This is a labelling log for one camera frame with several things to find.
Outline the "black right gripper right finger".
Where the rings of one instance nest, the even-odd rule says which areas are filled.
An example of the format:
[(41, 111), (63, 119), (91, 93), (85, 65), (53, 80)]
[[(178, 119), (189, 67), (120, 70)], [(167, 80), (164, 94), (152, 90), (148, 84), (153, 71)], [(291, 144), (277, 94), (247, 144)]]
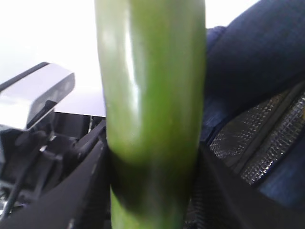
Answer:
[(200, 143), (191, 198), (199, 229), (303, 229), (305, 214), (244, 182)]

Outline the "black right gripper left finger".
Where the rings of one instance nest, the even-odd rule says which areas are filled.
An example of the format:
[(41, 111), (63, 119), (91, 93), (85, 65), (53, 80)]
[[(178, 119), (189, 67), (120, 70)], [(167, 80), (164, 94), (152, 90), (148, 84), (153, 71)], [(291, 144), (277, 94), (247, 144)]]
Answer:
[(58, 186), (0, 224), (2, 229), (108, 229), (109, 150), (101, 121), (85, 137), (97, 142)]

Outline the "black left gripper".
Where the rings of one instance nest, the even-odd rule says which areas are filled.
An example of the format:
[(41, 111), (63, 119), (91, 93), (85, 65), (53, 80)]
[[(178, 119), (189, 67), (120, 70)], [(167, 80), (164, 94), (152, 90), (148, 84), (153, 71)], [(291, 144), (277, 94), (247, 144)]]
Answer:
[(21, 208), (62, 183), (88, 157), (105, 118), (49, 115), (29, 130), (0, 127), (0, 206)]

